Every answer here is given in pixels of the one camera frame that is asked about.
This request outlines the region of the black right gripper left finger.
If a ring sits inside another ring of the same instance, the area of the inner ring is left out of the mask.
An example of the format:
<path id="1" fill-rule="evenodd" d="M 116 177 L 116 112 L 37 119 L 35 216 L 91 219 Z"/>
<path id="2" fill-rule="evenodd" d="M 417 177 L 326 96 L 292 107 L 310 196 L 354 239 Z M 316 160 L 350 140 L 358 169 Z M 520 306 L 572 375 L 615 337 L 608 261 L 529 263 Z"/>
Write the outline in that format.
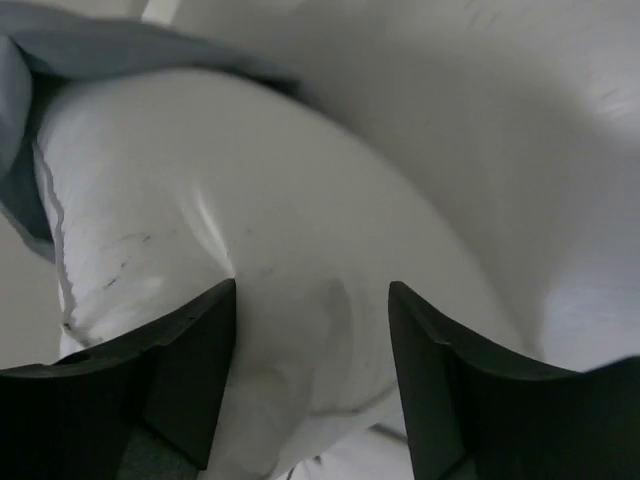
<path id="1" fill-rule="evenodd" d="M 5 479 L 194 479 L 236 339 L 236 286 L 60 361 L 1 373 Z"/>

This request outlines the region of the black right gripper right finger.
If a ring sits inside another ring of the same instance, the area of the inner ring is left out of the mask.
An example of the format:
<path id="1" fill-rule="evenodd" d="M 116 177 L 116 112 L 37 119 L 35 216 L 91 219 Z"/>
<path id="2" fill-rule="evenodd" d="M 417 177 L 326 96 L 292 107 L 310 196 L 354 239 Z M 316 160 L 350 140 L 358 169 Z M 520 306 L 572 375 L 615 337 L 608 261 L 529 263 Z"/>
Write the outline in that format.
<path id="1" fill-rule="evenodd" d="M 389 326 L 418 479 L 635 479 L 639 361 L 586 372 L 509 350 L 402 282 Z"/>

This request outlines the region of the white pillow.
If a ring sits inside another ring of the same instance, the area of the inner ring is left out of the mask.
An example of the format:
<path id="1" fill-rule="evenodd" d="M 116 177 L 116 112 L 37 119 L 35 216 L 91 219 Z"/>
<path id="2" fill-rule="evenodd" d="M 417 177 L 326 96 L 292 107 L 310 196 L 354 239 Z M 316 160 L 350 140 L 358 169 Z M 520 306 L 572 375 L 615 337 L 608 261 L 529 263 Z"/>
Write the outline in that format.
<path id="1" fill-rule="evenodd" d="M 387 292 L 574 370 L 639 351 L 635 1 L 187 1 L 303 106 L 170 70 L 40 131 L 60 352 L 227 278 L 238 340 L 207 479 L 273 479 L 399 411 Z"/>

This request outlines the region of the grey pillowcase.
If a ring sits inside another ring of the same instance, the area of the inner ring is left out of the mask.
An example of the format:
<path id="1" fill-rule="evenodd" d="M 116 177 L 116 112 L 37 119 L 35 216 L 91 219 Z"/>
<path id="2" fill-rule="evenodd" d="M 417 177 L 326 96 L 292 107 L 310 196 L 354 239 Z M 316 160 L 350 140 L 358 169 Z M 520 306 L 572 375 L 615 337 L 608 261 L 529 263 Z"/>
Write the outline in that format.
<path id="1" fill-rule="evenodd" d="M 299 76 L 224 43 L 131 18 L 2 2 L 1 213 L 34 254 L 56 259 L 36 174 L 41 129 L 77 100 L 101 110 L 103 86 L 178 69 L 224 72 L 306 100 Z"/>

